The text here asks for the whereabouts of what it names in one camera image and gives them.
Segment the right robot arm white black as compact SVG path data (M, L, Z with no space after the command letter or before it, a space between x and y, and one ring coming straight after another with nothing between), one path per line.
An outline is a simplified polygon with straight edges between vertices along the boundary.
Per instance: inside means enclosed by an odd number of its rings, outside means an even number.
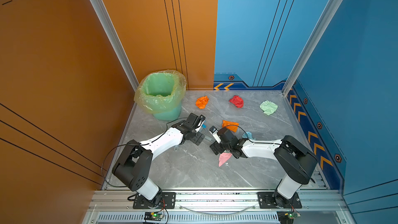
M290 135L275 141L252 141L249 138L238 139L231 130L220 130L212 126L210 133L216 140L210 145L214 154L228 151L236 159L266 158L279 162L285 171L283 179L272 194L259 196L261 207L301 208L297 190L309 184L317 165L315 154Z

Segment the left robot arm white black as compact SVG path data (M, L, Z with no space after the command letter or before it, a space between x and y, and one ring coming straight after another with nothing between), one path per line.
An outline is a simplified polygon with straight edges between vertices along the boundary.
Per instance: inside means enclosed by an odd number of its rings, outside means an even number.
M164 133L152 139L142 142L129 141L114 164L112 174L150 204L159 204L162 189L149 178L152 161L185 141L200 145L204 139L204 134L200 132L204 121L205 116L191 113L186 119L173 124Z

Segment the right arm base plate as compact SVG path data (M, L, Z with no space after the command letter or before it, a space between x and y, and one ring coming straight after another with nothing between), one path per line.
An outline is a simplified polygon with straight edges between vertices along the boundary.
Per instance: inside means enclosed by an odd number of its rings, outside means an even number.
M284 198L277 192L258 192L258 203L261 209L294 208L301 209L302 203L297 192L291 199Z

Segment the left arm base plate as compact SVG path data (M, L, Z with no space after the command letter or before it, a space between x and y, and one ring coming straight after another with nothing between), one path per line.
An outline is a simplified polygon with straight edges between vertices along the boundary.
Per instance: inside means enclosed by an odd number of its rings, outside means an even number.
M152 200L146 199L141 194L138 194L133 202L134 209L174 209L176 203L175 192L160 192Z

